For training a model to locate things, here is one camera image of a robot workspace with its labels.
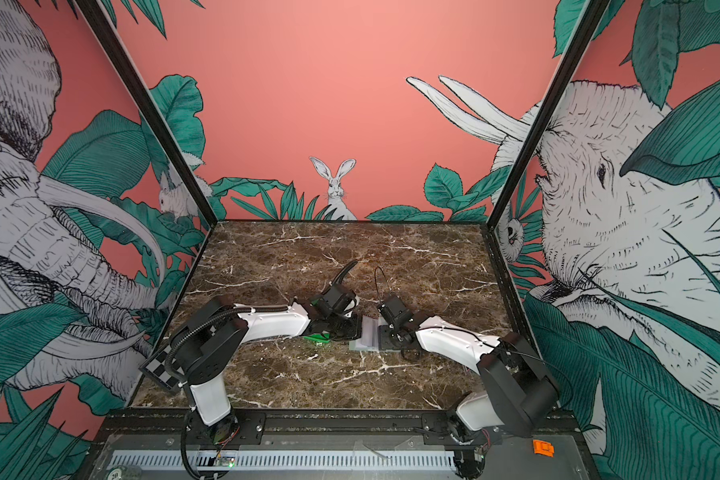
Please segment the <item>black front mounting rail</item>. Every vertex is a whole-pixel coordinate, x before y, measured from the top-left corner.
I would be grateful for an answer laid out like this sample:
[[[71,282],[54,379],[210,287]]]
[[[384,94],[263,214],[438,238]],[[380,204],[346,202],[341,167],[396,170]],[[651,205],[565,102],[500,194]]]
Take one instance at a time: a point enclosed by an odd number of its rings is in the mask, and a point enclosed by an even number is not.
[[[99,453],[108,443],[133,438],[137,443],[156,441],[176,449],[180,435],[187,435],[190,446],[238,449],[262,446],[280,435],[291,439],[307,436],[341,440],[383,436],[412,437],[426,446],[447,450],[465,450],[486,443],[500,445],[514,437],[505,427],[489,427],[486,433],[472,432],[455,423],[455,415],[443,410],[346,410],[346,409],[258,409],[239,408],[234,412],[237,424],[232,438],[220,440],[202,421],[185,420],[186,411],[178,408],[128,408],[117,410],[105,419],[93,441],[91,453]]]

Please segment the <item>black white checkerboard plate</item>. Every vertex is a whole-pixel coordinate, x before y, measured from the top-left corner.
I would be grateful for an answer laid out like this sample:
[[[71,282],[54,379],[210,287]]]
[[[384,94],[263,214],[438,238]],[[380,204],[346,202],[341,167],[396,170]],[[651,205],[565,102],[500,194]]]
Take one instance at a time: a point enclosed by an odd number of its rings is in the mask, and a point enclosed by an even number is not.
[[[166,371],[166,357],[167,353],[161,351],[147,359],[139,367],[139,370],[161,390],[170,395],[175,395],[179,391],[178,380]]]

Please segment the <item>right black frame post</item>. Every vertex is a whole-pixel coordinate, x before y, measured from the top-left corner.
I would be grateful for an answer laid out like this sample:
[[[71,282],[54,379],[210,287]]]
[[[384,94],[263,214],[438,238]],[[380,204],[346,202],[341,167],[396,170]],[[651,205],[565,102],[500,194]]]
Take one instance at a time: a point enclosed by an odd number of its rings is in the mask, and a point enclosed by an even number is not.
[[[522,174],[533,158],[536,148],[540,145],[550,119],[558,108],[565,89],[571,81],[608,5],[608,0],[592,0],[584,5],[583,12],[534,118],[530,131],[523,141],[522,148],[509,172],[499,199],[494,204],[493,212],[487,221],[488,230],[497,227],[499,219],[510,201],[511,194],[520,183]]]

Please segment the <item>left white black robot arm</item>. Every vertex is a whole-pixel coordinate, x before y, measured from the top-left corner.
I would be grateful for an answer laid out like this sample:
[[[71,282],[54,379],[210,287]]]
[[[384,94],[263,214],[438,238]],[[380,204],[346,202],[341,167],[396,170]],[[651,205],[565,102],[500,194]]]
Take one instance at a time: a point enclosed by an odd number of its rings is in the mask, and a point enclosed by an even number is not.
[[[214,427],[233,418],[223,371],[239,346],[323,334],[331,340],[357,339],[356,305],[356,294],[340,283],[287,305],[245,305],[229,295],[216,296],[171,336],[163,367],[202,423]]]

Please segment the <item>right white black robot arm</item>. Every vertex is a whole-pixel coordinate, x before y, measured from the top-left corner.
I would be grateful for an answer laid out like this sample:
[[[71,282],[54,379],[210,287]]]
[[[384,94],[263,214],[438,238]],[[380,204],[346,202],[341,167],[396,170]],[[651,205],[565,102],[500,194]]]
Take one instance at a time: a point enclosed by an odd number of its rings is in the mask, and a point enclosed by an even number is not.
[[[383,346],[433,353],[480,377],[483,389],[466,395],[449,414],[457,441],[493,428],[528,438],[558,402],[557,381],[521,335],[478,334],[439,316],[415,313],[396,295],[377,309],[385,322],[379,333]]]

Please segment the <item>orange plastic clip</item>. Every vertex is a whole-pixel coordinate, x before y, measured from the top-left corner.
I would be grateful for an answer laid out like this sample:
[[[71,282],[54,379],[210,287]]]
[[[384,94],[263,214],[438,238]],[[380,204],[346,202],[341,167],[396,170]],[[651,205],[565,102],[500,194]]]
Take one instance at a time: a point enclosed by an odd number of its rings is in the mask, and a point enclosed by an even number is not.
[[[536,455],[549,458],[553,458],[555,456],[555,447],[550,442],[534,439],[532,441],[532,448]]]

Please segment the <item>green plastic card tray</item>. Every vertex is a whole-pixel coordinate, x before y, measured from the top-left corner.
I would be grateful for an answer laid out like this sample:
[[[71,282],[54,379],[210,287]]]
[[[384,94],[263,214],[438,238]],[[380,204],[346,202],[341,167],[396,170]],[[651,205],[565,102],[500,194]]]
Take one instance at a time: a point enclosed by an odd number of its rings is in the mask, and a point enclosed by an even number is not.
[[[307,336],[304,336],[304,339],[310,340],[310,341],[313,341],[316,343],[330,343],[331,342],[330,336],[328,334],[323,334],[323,333],[307,335]]]

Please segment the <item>black frame post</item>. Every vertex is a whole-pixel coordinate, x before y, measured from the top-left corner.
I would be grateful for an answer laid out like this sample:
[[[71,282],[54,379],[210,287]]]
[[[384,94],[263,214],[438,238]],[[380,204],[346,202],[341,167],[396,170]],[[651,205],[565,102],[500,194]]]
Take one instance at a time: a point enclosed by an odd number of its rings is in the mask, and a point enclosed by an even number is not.
[[[487,221],[488,230],[497,227],[499,219],[510,201],[511,194],[520,183],[522,174],[533,158],[536,148],[540,145],[550,119],[558,108],[565,89],[571,81],[608,5],[608,0],[592,0],[584,5],[583,12],[534,118],[530,131],[523,141],[522,148],[509,172],[499,199],[494,204],[493,212]]]
[[[75,1],[75,5],[117,71],[140,114],[155,135],[158,144],[177,170],[190,196],[198,206],[201,217],[211,228],[214,228],[218,223],[217,217],[207,201],[206,195],[201,191],[193,172],[184,161],[178,142],[116,33],[108,14],[99,1],[81,0]]]

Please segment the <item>left black frame post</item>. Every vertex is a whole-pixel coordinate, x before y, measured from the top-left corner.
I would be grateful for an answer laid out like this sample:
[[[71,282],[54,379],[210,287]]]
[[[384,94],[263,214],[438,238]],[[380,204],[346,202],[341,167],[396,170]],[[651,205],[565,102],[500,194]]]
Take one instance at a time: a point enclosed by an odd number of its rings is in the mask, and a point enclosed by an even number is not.
[[[178,142],[116,33],[108,14],[99,1],[81,0],[75,1],[75,5],[117,71],[140,114],[155,135],[158,144],[177,170],[190,196],[198,206],[201,217],[211,228],[214,228],[218,223],[217,217],[207,201],[206,195],[201,191],[193,172],[184,161]]]

